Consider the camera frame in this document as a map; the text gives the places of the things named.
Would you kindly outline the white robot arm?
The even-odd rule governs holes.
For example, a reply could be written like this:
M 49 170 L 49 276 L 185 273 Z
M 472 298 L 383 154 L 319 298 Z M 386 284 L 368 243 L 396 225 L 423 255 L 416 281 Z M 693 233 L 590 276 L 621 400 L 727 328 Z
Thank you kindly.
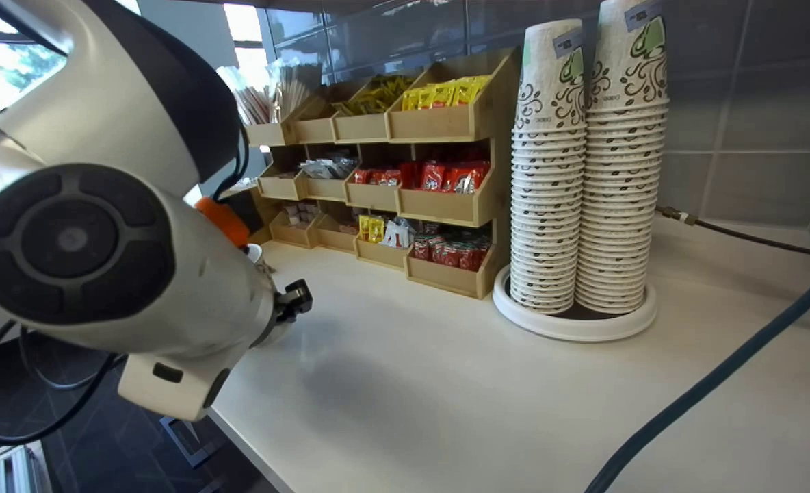
M 0 0 L 62 65 L 0 111 L 0 313 L 121 352 L 118 391 L 194 422 L 274 326 L 274 279 L 185 192 L 238 157 L 238 107 L 118 0 Z

